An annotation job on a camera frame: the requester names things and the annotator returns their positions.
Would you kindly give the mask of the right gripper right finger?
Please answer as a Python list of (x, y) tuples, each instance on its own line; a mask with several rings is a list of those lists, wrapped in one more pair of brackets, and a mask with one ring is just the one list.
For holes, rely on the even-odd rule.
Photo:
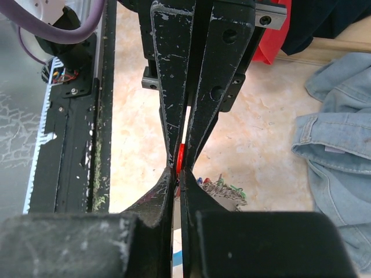
[(315, 212), (232, 212), (180, 173), (184, 277), (356, 277), (331, 220)]

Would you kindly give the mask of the bunch of keys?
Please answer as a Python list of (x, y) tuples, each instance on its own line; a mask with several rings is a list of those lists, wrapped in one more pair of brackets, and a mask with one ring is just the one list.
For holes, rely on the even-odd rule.
[(197, 184), (228, 211), (241, 211), (248, 204), (243, 189), (225, 183), (221, 174), (215, 182), (210, 178), (203, 180), (199, 177)]

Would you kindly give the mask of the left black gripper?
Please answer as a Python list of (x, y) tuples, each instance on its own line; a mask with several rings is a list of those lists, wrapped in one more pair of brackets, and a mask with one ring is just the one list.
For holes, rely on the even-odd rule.
[[(184, 149), (184, 167), (192, 169), (219, 111), (231, 110), (250, 62), (275, 55), (263, 49), (265, 40), (286, 36), (287, 2), (256, 1), (255, 28), (254, 1), (138, 1), (137, 14), (148, 60), (142, 87), (159, 89), (166, 165), (173, 171), (183, 136), (187, 73), (194, 78), (200, 72)], [(201, 55), (202, 64), (195, 61)]]

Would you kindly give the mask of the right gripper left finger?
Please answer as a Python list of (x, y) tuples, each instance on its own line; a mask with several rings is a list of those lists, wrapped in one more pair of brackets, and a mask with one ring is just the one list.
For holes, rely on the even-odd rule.
[(2, 277), (171, 277), (174, 171), (118, 214), (26, 214), (1, 224)]

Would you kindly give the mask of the red key tag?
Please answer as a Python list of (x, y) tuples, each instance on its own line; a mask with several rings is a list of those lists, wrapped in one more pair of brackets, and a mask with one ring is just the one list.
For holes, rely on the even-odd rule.
[(176, 174), (180, 175), (181, 169), (182, 169), (182, 164), (183, 164), (183, 157), (184, 157), (184, 147), (185, 144), (181, 143), (179, 147), (179, 152), (177, 156), (177, 163), (176, 163)]

